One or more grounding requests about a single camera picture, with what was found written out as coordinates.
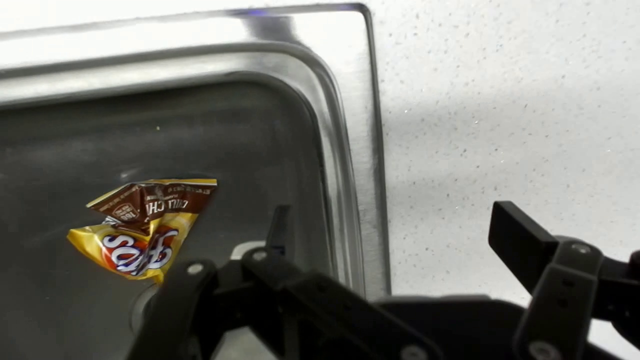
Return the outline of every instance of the chip bag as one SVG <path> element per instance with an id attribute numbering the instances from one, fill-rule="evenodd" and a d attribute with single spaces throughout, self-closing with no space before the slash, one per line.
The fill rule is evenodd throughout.
<path id="1" fill-rule="evenodd" d="M 72 246 L 130 281 L 163 283 L 218 180 L 147 180 L 120 186 L 88 205 L 102 224 L 72 228 Z"/>

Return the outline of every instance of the metal surface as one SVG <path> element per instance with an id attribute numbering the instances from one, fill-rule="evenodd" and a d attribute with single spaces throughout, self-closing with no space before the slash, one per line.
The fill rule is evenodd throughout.
<path id="1" fill-rule="evenodd" d="M 344 36 L 325 36 L 327 26 Z M 130 307 L 147 286 L 99 270 L 65 235 L 97 220 L 86 201 L 142 179 L 223 182 L 181 257 L 214 253 L 223 263 L 238 243 L 264 237 L 270 207 L 290 202 L 297 235 L 311 243 L 297 245 L 298 263 L 386 294 L 368 40 L 358 7 L 3 36 L 0 53 L 12 57 L 0 60 L 0 199 L 12 211 L 0 222 L 3 239 L 17 243 L 7 248 L 0 317 L 21 326 L 0 348 L 21 358 L 122 354 Z M 26 345 L 33 337 L 43 337 L 38 350 Z"/>

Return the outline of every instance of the speckled countertop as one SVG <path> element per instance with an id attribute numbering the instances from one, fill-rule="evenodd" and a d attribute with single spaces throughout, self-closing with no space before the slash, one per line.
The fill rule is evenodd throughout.
<path id="1" fill-rule="evenodd" d="M 304 0 L 23 0 L 0 32 Z M 526 303 L 493 201 L 615 259 L 640 248 L 640 3 L 365 0 L 375 15 L 397 294 Z M 640 358 L 615 330 L 596 340 Z"/>

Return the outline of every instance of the sink rim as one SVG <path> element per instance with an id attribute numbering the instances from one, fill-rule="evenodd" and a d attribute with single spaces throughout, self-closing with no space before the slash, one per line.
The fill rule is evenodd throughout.
<path id="1" fill-rule="evenodd" d="M 329 22 L 347 36 L 318 36 Z M 203 36 L 205 28 L 227 32 Z M 119 44 L 137 32 L 164 36 Z M 289 86 L 318 119 L 337 277 L 385 297 L 388 235 L 370 36 L 368 10 L 356 4 L 266 10 L 259 21 L 247 10 L 206 12 L 4 35 L 0 53 L 12 57 L 0 60 L 0 111 L 235 77 Z"/>

